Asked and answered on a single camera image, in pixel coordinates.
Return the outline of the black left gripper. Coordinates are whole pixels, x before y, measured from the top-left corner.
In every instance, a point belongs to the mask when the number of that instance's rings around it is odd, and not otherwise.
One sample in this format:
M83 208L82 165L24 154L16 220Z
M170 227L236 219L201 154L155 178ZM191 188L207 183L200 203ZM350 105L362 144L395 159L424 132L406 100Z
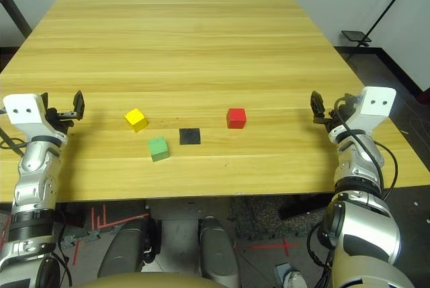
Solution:
M48 103L48 94L40 95L43 104ZM56 108L49 108L46 111L46 121L58 132L63 134L68 133L68 129L74 126L73 119L81 120L84 114L84 98L80 90L78 90L73 99L74 110L66 113L57 112Z

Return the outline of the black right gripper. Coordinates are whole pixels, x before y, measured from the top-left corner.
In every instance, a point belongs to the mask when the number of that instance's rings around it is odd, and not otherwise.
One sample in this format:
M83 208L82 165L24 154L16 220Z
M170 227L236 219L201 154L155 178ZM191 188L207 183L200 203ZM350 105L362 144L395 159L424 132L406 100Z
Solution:
M325 128L330 133L336 127L342 126L355 113L355 98L339 98L336 100L333 110L326 119ZM313 112L313 122L325 121L325 107L320 93L313 91L310 96L310 106Z

